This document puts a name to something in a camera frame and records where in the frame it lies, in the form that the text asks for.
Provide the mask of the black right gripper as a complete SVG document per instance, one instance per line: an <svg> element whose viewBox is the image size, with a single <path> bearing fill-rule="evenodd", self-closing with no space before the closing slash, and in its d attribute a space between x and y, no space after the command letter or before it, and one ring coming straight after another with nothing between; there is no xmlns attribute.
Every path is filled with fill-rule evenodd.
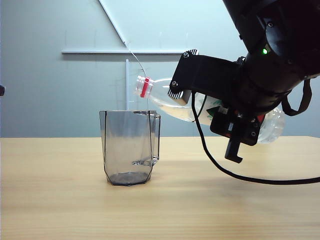
<svg viewBox="0 0 320 240"><path fill-rule="evenodd" d="M241 163L238 156L240 143L254 146L258 142L263 116L243 114L236 109L217 105L209 109L212 117L210 130L218 135L229 138L224 158L235 163Z"/></svg>

